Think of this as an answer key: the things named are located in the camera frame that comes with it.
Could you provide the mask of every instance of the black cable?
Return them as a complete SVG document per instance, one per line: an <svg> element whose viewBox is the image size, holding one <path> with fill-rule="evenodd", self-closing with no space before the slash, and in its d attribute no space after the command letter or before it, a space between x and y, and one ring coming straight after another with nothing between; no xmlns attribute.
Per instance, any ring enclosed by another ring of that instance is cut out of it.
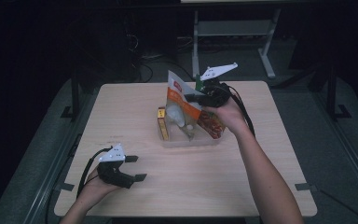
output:
<svg viewBox="0 0 358 224"><path fill-rule="evenodd" d="M148 78L146 81L143 80L143 78L142 78L142 73L139 72L139 81L140 81L140 82L143 82L143 83L147 83L147 82L150 81L150 79L152 79L152 77L153 77L153 74L154 74L154 73L153 73L153 69L152 69L151 67L147 66L147 65L144 64L144 63L140 63L139 65L141 65L141 66L147 68L147 69L150 71L150 76L149 76L149 78Z"/></svg>
<svg viewBox="0 0 358 224"><path fill-rule="evenodd" d="M97 178L98 176L99 176L99 175L94 176L93 178L91 178L90 180L88 180L84 185L86 186L91 180Z"/></svg>
<svg viewBox="0 0 358 224"><path fill-rule="evenodd" d="M92 163L94 162L94 159L102 152L107 152L110 149L112 149L113 147L109 147L109 148L103 148L101 150L99 150L97 153L94 154L94 156L92 156L92 158L89 159L89 162L86 165L86 168L84 169L83 175L80 178L80 183L77 189L77 195L76 197L79 196L80 192L83 190L85 183L84 181L86 180L87 174L89 173L90 167L92 165Z"/></svg>
<svg viewBox="0 0 358 224"><path fill-rule="evenodd" d="M344 206L346 209L350 210L351 212L353 212L356 216L358 216L358 213L353 210L351 207L347 206L345 203L343 203L342 201L338 200L337 198L335 198L334 196L332 196L331 194L327 193L326 191L319 189L319 192L321 192L322 194L324 194L325 196L327 196L328 198L330 198L331 200L335 201L336 203L341 204L342 206Z"/></svg>

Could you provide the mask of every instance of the dark background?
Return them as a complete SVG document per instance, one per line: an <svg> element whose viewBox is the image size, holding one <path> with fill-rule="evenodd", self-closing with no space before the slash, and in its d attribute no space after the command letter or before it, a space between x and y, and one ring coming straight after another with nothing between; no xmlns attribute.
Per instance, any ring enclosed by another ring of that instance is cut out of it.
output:
<svg viewBox="0 0 358 224"><path fill-rule="evenodd" d="M348 2L284 8L275 38L298 39L293 68L307 68L327 55L358 95L358 1ZM85 91L105 82L132 82L139 55L128 51L128 33L139 36L141 48L174 58L176 37L192 32L192 11L138 11L129 20L128 14L82 8L81 1L0 1L0 196L73 73Z"/></svg>

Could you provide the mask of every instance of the black strap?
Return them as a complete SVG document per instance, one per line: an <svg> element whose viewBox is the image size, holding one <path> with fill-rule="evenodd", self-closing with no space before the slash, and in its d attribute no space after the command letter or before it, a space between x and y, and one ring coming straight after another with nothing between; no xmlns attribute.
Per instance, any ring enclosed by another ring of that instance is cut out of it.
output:
<svg viewBox="0 0 358 224"><path fill-rule="evenodd" d="M236 95L231 94L231 97L235 101L235 103L237 103L237 105L240 107L243 117L245 118L245 121L248 124L249 130L255 137L255 128L253 126L251 118L248 115L248 112L246 111L245 105L243 105L243 102Z"/></svg>

